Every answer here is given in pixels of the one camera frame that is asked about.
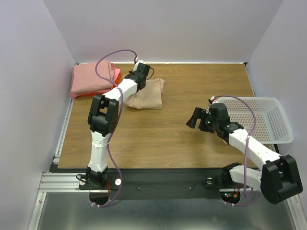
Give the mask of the beige t shirt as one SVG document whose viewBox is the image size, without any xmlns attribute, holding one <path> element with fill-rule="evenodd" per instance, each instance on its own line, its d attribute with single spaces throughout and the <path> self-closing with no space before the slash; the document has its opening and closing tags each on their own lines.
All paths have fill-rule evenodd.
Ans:
<svg viewBox="0 0 307 230">
<path fill-rule="evenodd" d="M 162 109 L 162 92 L 165 81 L 161 78 L 147 80 L 146 86 L 129 96 L 124 104 L 135 109 Z"/>
</svg>

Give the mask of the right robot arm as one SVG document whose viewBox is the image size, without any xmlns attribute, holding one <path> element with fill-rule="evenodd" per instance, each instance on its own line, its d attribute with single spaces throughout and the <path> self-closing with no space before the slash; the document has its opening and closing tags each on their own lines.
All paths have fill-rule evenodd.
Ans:
<svg viewBox="0 0 307 230">
<path fill-rule="evenodd" d="M 213 103 L 208 109 L 196 107 L 186 125 L 190 128 L 216 133 L 225 143 L 240 150 L 257 169 L 232 163 L 222 169 L 221 183 L 226 187 L 242 184 L 258 190 L 271 204 L 278 204 L 303 191 L 294 157 L 282 156 L 261 144 L 238 122 L 230 119 L 223 103 Z"/>
</svg>

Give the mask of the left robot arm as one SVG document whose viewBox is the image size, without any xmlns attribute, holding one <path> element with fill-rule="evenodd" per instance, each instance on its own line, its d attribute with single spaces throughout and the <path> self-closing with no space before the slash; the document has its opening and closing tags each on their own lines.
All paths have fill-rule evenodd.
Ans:
<svg viewBox="0 0 307 230">
<path fill-rule="evenodd" d="M 146 86 L 151 67 L 138 61 L 122 82 L 111 91 L 93 97 L 88 116 L 92 134 L 91 157 L 83 181 L 93 189 L 106 186 L 107 148 L 122 110 L 123 101 Z"/>
</svg>

